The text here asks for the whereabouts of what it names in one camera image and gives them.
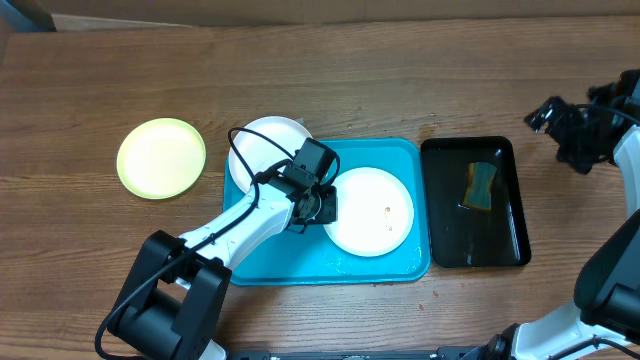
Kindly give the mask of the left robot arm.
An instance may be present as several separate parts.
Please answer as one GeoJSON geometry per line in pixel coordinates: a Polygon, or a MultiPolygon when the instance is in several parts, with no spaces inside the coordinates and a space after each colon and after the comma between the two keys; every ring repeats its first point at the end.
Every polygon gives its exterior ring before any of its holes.
{"type": "Polygon", "coordinates": [[[174,237],[158,230],[141,247],[94,340],[110,333],[140,359],[224,359],[213,340],[233,270],[265,240],[291,225],[336,219],[336,189],[277,175],[202,227],[174,237]]]}

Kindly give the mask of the yellow-green rimmed plate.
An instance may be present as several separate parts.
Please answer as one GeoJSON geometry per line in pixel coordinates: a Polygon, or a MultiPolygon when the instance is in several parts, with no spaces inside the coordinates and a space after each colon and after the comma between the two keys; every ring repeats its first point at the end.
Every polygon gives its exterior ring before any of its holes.
{"type": "Polygon", "coordinates": [[[157,118],[133,129],[121,143],[116,170],[123,186],[149,200],[164,200],[188,190],[206,162],[200,133],[175,118],[157,118]]]}

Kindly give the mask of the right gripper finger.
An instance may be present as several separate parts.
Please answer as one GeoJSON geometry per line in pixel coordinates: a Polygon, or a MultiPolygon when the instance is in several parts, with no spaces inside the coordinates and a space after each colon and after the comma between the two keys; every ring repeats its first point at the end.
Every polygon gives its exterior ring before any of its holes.
{"type": "Polygon", "coordinates": [[[549,97],[540,107],[526,115],[523,122],[535,132],[555,124],[567,113],[568,104],[559,96],[549,97]]]}
{"type": "Polygon", "coordinates": [[[588,174],[594,165],[592,157],[573,154],[563,149],[557,151],[557,161],[566,163],[578,174],[588,174]]]}

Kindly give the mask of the green yellow sponge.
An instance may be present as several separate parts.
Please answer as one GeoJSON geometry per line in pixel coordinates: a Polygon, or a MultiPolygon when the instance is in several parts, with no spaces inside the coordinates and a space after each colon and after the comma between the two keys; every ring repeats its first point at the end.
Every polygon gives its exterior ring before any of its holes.
{"type": "Polygon", "coordinates": [[[465,208],[490,211],[492,186],[497,168],[486,162],[469,163],[466,173],[466,188],[461,201],[465,208]]]}

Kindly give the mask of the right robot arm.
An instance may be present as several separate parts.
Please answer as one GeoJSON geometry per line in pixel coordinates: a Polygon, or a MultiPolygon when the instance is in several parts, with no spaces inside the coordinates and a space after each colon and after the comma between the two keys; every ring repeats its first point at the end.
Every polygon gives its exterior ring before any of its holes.
{"type": "Polygon", "coordinates": [[[615,165],[627,219],[584,265],[569,303],[463,350],[461,360],[579,359],[603,348],[639,356],[629,348],[639,341],[639,82],[623,74],[587,97],[586,104],[551,97],[525,122],[551,136],[558,161],[579,173],[600,162],[615,165]]]}

